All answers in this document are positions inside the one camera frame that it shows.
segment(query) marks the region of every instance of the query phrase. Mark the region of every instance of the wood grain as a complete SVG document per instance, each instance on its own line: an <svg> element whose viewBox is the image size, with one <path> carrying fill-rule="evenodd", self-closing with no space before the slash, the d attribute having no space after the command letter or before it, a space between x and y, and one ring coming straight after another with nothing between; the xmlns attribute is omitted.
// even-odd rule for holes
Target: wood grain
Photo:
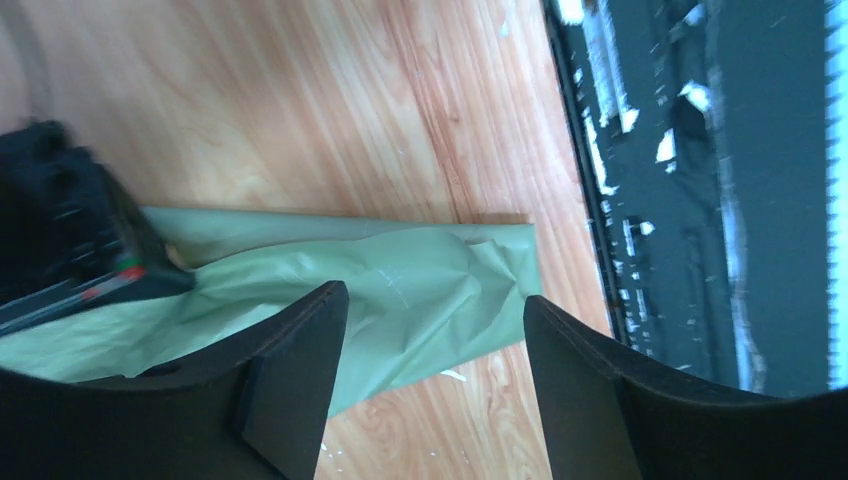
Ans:
<svg viewBox="0 0 848 480"><path fill-rule="evenodd" d="M608 332L539 0L26 7L55 117L142 203L532 222L547 295ZM0 68L10 129L28 112L8 45ZM349 463L320 475L548 476L524 351L460 370L330 421Z"/></svg>

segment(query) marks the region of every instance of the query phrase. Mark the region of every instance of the crumpled fabric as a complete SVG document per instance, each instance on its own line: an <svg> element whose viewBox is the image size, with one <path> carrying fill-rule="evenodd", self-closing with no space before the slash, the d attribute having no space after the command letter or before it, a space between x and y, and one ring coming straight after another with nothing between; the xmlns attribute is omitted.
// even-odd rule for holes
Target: crumpled fabric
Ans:
<svg viewBox="0 0 848 480"><path fill-rule="evenodd" d="M101 307L0 338L0 366L60 382L133 377L279 312L328 280L350 309L330 416L524 337L541 294L531 225L149 208L192 292Z"/></svg>

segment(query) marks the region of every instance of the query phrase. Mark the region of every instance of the wooden surface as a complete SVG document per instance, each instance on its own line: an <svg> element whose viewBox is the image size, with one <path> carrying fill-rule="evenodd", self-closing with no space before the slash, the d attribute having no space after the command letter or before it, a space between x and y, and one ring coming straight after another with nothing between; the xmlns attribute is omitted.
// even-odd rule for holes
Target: wooden surface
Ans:
<svg viewBox="0 0 848 480"><path fill-rule="evenodd" d="M142 203L532 222L547 295L608 331L539 0L26 3L54 116ZM548 478L526 352L458 371L332 419L318 476Z"/></svg>

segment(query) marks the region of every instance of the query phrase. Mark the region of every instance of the green cloth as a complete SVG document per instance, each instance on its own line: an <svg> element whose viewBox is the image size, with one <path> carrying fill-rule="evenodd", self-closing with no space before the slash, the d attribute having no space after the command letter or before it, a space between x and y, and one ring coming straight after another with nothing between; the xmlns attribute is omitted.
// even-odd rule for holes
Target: green cloth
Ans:
<svg viewBox="0 0 848 480"><path fill-rule="evenodd" d="M541 293L530 225L146 209L187 294L102 307L0 338L0 366L63 382L135 376L277 313L328 280L350 291L330 415L523 339Z"/></svg>

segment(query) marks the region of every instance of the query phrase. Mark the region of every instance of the wooden table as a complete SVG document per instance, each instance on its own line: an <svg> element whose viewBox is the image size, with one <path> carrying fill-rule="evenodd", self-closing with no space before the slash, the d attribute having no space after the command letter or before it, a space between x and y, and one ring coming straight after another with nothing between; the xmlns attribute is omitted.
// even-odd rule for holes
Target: wooden table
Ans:
<svg viewBox="0 0 848 480"><path fill-rule="evenodd" d="M68 122L144 204L532 222L608 332L539 0L27 2ZM0 128L28 115L0 37ZM328 422L318 478L549 478L523 345Z"/></svg>

